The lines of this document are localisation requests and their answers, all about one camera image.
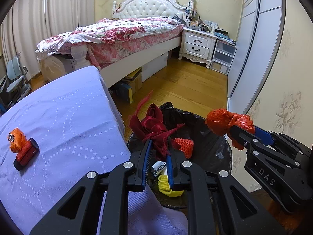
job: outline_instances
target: white headboard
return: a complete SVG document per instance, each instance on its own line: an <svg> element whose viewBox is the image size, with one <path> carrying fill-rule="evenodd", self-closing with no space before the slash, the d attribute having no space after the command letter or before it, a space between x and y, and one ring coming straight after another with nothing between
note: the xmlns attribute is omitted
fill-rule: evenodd
<svg viewBox="0 0 313 235"><path fill-rule="evenodd" d="M176 0L126 0L115 11L113 18L140 18L140 17L173 17L176 14L186 21L186 7L179 5Z"/></svg>

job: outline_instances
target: nightstand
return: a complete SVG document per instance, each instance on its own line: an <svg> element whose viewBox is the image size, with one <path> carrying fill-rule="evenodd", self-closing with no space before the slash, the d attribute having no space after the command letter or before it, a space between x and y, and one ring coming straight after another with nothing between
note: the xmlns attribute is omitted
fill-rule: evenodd
<svg viewBox="0 0 313 235"><path fill-rule="evenodd" d="M183 30L182 45L179 52L179 60L182 57L193 62L202 62L209 69L217 36L210 32L203 32L185 28Z"/></svg>

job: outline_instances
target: drawer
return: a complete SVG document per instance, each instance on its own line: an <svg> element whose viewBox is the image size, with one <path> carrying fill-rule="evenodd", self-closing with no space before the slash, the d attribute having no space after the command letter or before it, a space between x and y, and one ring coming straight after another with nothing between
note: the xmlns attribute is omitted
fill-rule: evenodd
<svg viewBox="0 0 313 235"><path fill-rule="evenodd" d="M198 45L194 45L191 43L184 43L184 50L183 52L189 55L197 56L203 59L207 59L209 56L209 48L204 48Z"/></svg>
<svg viewBox="0 0 313 235"><path fill-rule="evenodd" d="M212 38L201 34L186 32L185 42L196 44L205 48L210 48Z"/></svg>

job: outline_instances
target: red fabric bow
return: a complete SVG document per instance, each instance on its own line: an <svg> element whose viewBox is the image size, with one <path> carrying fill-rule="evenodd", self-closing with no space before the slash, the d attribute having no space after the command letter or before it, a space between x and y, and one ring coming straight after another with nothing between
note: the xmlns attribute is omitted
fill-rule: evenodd
<svg viewBox="0 0 313 235"><path fill-rule="evenodd" d="M145 143L147 139L152 139L153 146L156 149L156 160L165 161L166 155L168 154L167 137L176 132L184 124L178 124L176 128L168 131L163 124L162 111L154 103L150 105L146 117L140 122L138 112L141 106L150 98L151 94L152 91L138 103L137 109L130 119L129 127L143 143ZM180 145L173 139L172 146L178 150L180 149Z"/></svg>

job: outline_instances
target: bottle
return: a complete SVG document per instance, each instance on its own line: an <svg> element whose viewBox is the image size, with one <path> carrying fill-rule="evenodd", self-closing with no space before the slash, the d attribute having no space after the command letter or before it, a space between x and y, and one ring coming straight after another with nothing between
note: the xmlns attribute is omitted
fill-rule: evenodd
<svg viewBox="0 0 313 235"><path fill-rule="evenodd" d="M212 26L211 34L215 34L215 26Z"/></svg>

